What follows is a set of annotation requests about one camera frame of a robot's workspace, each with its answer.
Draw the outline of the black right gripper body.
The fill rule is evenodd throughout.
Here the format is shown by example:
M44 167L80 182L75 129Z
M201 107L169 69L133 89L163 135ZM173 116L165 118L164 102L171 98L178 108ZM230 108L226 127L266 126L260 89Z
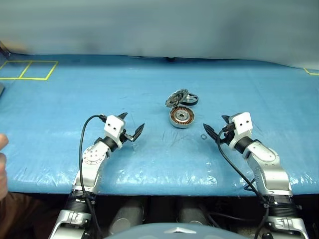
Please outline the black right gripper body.
M218 147L220 147L222 144L226 144L228 145L228 147L235 147L234 137L235 137L235 132L233 130L231 131L221 130L218 136L218 139L219 139Z

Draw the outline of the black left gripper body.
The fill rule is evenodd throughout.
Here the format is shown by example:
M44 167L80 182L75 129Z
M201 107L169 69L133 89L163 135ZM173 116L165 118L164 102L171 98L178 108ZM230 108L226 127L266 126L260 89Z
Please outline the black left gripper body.
M125 143L126 141L134 142L135 138L129 134L126 133L126 130L124 129L120 134L120 142Z

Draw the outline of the bare person hand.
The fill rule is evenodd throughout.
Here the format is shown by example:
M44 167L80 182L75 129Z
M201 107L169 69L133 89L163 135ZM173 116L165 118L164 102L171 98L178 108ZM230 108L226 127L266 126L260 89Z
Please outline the bare person hand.
M5 134L0 134L0 149L3 150L8 144L8 138ZM7 174L5 170L6 156L0 153L0 200L2 200L8 192L7 188Z

